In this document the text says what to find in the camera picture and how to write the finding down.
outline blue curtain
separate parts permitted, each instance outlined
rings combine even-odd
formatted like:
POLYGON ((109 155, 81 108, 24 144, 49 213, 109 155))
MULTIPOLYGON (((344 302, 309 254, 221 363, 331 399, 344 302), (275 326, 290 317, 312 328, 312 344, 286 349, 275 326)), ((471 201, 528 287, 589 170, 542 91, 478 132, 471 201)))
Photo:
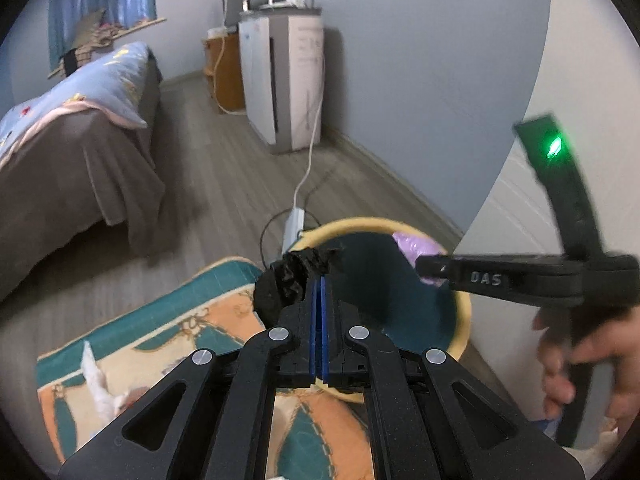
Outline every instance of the blue curtain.
POLYGON ((86 15, 105 9, 103 23, 131 28, 140 20, 154 20, 156 0, 49 0, 49 60, 58 66, 76 36, 76 24, 86 15))

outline blue bedsheet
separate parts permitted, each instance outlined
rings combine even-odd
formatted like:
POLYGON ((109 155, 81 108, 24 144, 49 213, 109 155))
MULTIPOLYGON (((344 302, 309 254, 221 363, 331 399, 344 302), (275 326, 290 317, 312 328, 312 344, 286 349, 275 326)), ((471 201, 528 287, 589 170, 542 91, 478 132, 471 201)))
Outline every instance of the blue bedsheet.
POLYGON ((68 102, 86 101, 103 107, 131 128, 146 128, 138 103, 148 57, 145 43, 129 43, 79 68, 46 94, 13 107, 0 121, 0 161, 37 121, 68 102))

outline power adapter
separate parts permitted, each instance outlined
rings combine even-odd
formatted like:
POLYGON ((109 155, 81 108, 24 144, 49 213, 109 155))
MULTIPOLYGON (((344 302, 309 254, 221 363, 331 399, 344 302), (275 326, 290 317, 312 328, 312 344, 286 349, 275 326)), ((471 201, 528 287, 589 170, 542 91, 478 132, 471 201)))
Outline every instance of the power adapter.
POLYGON ((305 210, 294 207, 289 213, 287 222, 284 225, 284 236, 282 238, 282 254, 286 253, 293 244, 298 241, 298 235, 305 228, 305 210))

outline white door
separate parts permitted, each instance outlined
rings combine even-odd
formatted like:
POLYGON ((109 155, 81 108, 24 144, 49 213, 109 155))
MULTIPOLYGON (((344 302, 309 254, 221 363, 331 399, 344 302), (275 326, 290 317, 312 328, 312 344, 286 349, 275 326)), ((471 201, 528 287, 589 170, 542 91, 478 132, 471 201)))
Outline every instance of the white door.
MULTIPOLYGON (((553 112, 578 158, 607 249, 640 253, 640 48, 610 0, 551 0, 527 116, 553 112)), ((560 251, 519 142, 456 252, 560 251)), ((536 309, 472 297, 472 341, 522 411, 543 418, 536 309)))
POLYGON ((239 24, 239 33, 247 118, 264 142, 275 144, 269 19, 244 20, 239 24))

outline metal screw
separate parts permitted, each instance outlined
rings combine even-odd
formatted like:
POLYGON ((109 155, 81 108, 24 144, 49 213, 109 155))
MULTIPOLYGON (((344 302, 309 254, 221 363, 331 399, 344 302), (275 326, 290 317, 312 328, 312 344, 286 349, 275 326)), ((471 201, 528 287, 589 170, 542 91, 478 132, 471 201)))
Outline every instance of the metal screw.
POLYGON ((442 350, 432 348, 431 350, 427 350, 426 357, 428 362, 435 365, 441 365, 444 362, 444 359, 447 358, 447 355, 442 350))
POLYGON ((369 337, 369 330, 364 326, 356 325, 349 329, 349 335, 354 339, 366 339, 369 337))
POLYGON ((191 356, 191 360, 197 365, 205 365, 213 359, 213 354, 209 350, 198 350, 191 356))
POLYGON ((289 330, 283 326, 277 326, 269 330, 269 339, 273 339, 274 341, 282 341, 287 337, 289 337, 289 330))

